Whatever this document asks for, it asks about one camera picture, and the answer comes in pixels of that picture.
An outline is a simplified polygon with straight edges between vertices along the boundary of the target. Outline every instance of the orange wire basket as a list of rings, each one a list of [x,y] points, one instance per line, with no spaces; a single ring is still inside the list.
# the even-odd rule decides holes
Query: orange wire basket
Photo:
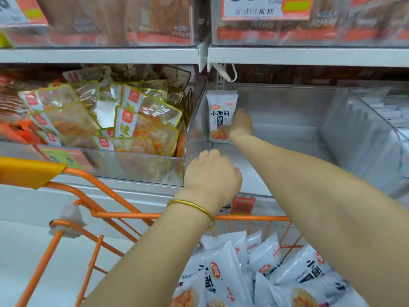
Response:
[[[57,176],[58,174],[70,174],[76,175],[84,178],[95,187],[99,188],[103,191],[106,195],[110,196],[112,199],[117,201],[123,207],[125,207],[130,212],[108,212],[103,209],[100,205],[98,205],[94,200],[90,197],[85,195],[79,189],[62,184],[52,182],[51,180]],[[33,161],[33,160],[21,160],[21,159],[14,159],[14,158],[6,158],[0,157],[0,184],[6,185],[13,185],[13,186],[20,186],[20,187],[29,187],[33,189],[38,189],[40,187],[48,187],[52,189],[58,189],[70,192],[77,196],[79,199],[74,201],[73,205],[77,206],[84,206],[85,208],[89,209],[91,212],[91,216],[95,218],[100,218],[104,220],[107,224],[111,227],[115,228],[118,232],[120,232],[123,236],[125,236],[130,241],[136,243],[138,238],[142,236],[135,228],[125,222],[123,219],[140,219],[147,226],[152,226],[154,221],[158,219],[161,214],[160,213],[141,213],[137,208],[135,208],[132,204],[126,201],[123,197],[119,196],[115,193],[112,189],[106,186],[104,183],[99,181],[93,175],[79,169],[73,169],[66,167],[63,164],[55,164],[51,162],[40,162],[40,161]],[[117,222],[120,222],[123,226],[128,228],[128,231],[121,227]],[[268,237],[268,234],[271,230],[271,227],[274,226],[273,222],[287,222],[288,225],[286,226],[285,232],[283,237],[280,240],[280,246],[284,249],[289,249],[289,252],[294,248],[300,248],[302,245],[299,245],[299,241],[301,240],[302,236],[299,236],[298,239],[290,245],[283,245],[283,241],[287,236],[292,223],[288,217],[281,217],[281,216],[239,216],[239,215],[217,215],[216,221],[222,222],[225,221],[228,224],[229,232],[232,232],[232,221],[245,221],[248,222],[248,229],[247,232],[250,234],[252,222],[268,222],[267,229],[265,231],[264,237],[265,239]],[[115,247],[111,246],[110,244],[104,241],[104,236],[100,235],[99,237],[93,235],[91,232],[87,231],[86,229],[80,227],[78,224],[74,222],[70,222],[63,219],[56,219],[52,220],[49,223],[51,228],[55,228],[57,226],[63,226],[70,229],[73,229],[76,232],[81,233],[85,237],[89,238],[90,240],[96,243],[94,253],[91,256],[91,260],[88,265],[88,270],[85,275],[85,279],[83,285],[81,287],[81,291],[78,295],[78,299],[76,301],[75,307],[81,305],[83,300],[85,299],[85,292],[87,290],[89,280],[91,278],[91,274],[94,270],[99,271],[103,274],[108,274],[106,270],[96,266],[96,260],[98,258],[98,254],[100,248],[103,247],[108,251],[115,253],[120,258],[124,256],[124,253],[116,249]],[[215,236],[214,232],[210,230],[210,234]],[[64,236],[64,231],[58,230],[55,232],[54,237],[51,239],[47,249],[44,252],[32,278],[30,279],[26,289],[24,290],[22,296],[20,297],[16,307],[25,307],[27,306],[32,294],[34,293],[41,276],[43,275],[47,265],[52,258],[54,251],[58,247],[60,240]]]

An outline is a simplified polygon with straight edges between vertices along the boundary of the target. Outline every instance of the shopping cart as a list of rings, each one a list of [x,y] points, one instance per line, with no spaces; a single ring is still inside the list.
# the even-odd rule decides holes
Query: shopping cart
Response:
[[[117,201],[120,205],[125,207],[130,212],[108,212],[98,205],[94,200],[85,195],[81,190],[66,185],[62,183],[52,182],[51,180],[59,174],[70,174],[76,175],[84,178],[95,187],[99,188],[106,195],[110,196],[112,199]],[[37,190],[40,187],[48,187],[52,189],[58,189],[70,192],[78,197],[78,200],[73,202],[73,207],[75,206],[84,206],[91,212],[91,216],[94,218],[100,218],[113,227],[115,230],[120,232],[124,237],[130,241],[136,243],[138,238],[142,236],[135,228],[130,226],[123,219],[140,219],[147,226],[152,226],[154,221],[158,219],[160,213],[141,213],[137,208],[131,205],[123,197],[119,196],[112,189],[106,186],[104,183],[99,181],[93,175],[79,169],[69,168],[64,164],[56,164],[52,162],[40,162],[34,160],[22,160],[15,158],[6,158],[0,157],[0,184],[19,186],[19,187],[28,187]],[[288,217],[283,216],[241,216],[241,215],[218,215],[216,220],[219,222],[225,221],[228,225],[229,232],[232,232],[232,222],[233,221],[244,221],[248,222],[247,232],[250,233],[252,222],[266,222],[268,224],[267,229],[265,230],[264,239],[268,237],[268,234],[271,230],[271,227],[274,227],[273,222],[286,222],[288,225],[285,227],[285,232],[283,237],[280,240],[280,246],[283,249],[289,249],[287,254],[294,248],[302,247],[299,245],[299,241],[302,236],[299,236],[298,239],[290,245],[283,245],[283,241],[287,236],[292,223]],[[120,226],[119,223],[125,226],[128,230],[125,230]],[[75,220],[69,220],[65,218],[55,219],[49,222],[49,226],[52,229],[57,229],[54,232],[54,237],[51,239],[47,249],[44,252],[32,278],[30,279],[25,291],[23,292],[20,300],[18,301],[16,307],[25,307],[27,306],[32,294],[34,293],[41,276],[43,275],[47,265],[52,258],[54,251],[58,247],[60,240],[63,237],[78,237],[83,235],[90,240],[95,242],[95,249],[91,256],[91,260],[88,265],[88,270],[85,275],[81,291],[78,295],[75,306],[78,307],[81,305],[85,297],[85,292],[87,290],[91,274],[94,270],[101,272],[102,274],[108,274],[106,270],[96,266],[96,260],[100,248],[103,247],[106,250],[123,257],[124,253],[113,247],[112,245],[104,241],[104,236],[100,235],[99,237],[93,235],[91,232],[83,228],[84,224],[80,224]],[[213,230],[209,231],[211,235],[215,235]]]

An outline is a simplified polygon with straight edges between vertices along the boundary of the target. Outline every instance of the yellow label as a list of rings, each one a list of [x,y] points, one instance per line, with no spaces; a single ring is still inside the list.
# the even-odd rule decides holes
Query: yellow label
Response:
[[[52,162],[56,162],[57,164],[65,164],[71,168],[82,169],[86,171],[95,171],[87,158],[79,149],[71,150],[58,147],[38,147]]]
[[[24,11],[24,15],[28,19],[43,18],[43,12],[40,9],[28,9]]]
[[[284,12],[305,11],[310,8],[311,1],[287,1],[284,4]]]

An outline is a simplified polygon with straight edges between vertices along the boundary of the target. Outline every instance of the stack of white packages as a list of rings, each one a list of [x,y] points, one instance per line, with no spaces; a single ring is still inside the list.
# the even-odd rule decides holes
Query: stack of white packages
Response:
[[[409,94],[388,95],[392,87],[352,87],[351,91],[365,101],[379,115],[409,135]]]
[[[367,307],[311,246],[282,260],[277,234],[203,236],[179,280],[172,307]]]

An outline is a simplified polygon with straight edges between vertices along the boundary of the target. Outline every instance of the bangle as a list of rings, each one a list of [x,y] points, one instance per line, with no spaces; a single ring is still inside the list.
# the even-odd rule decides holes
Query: bangle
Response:
[[[182,205],[190,206],[192,208],[195,208],[195,209],[203,212],[205,215],[207,215],[207,217],[211,220],[212,225],[207,227],[206,230],[210,230],[215,226],[216,221],[215,221],[214,217],[205,208],[202,208],[201,206],[198,206],[195,203],[191,203],[190,201],[179,200],[179,199],[174,199],[174,200],[169,201],[168,204],[166,205],[166,207],[169,207],[170,205],[172,205],[174,203],[180,203]]]

